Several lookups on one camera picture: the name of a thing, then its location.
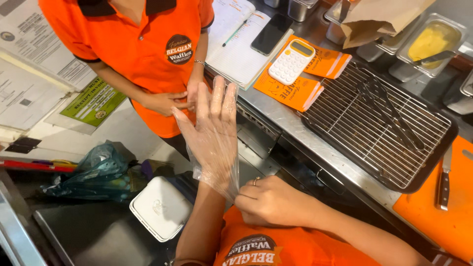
green sign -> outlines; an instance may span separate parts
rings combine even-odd
[[[123,93],[97,77],[60,114],[99,126],[125,99]]]

qr code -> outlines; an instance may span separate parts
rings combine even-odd
[[[27,100],[27,99],[23,99],[23,100],[21,100],[21,102],[20,102],[20,104],[21,104],[21,105],[24,105],[24,106],[29,106],[31,103],[32,103],[32,101]]]

black collar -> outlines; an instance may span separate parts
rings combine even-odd
[[[116,14],[107,0],[77,0],[80,11],[86,17],[102,17]],[[176,0],[147,0],[146,15],[152,15],[176,7]]]

orange cutting board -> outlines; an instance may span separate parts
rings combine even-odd
[[[414,194],[403,194],[393,209],[446,251],[464,261],[473,258],[473,161],[462,151],[473,152],[473,144],[458,136],[452,144],[448,211],[436,208],[440,162]]]

pen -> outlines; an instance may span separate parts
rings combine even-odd
[[[230,38],[228,38],[228,40],[224,44],[222,44],[222,47],[225,47],[227,45],[228,41],[231,38],[233,38],[233,36],[235,36],[235,34],[237,34],[237,32],[241,29],[241,27],[243,27],[244,24],[246,24],[246,21],[247,20],[243,21],[243,24],[241,24],[240,27],[238,27],[238,29],[236,29],[236,31],[232,34],[232,36],[230,36]]]

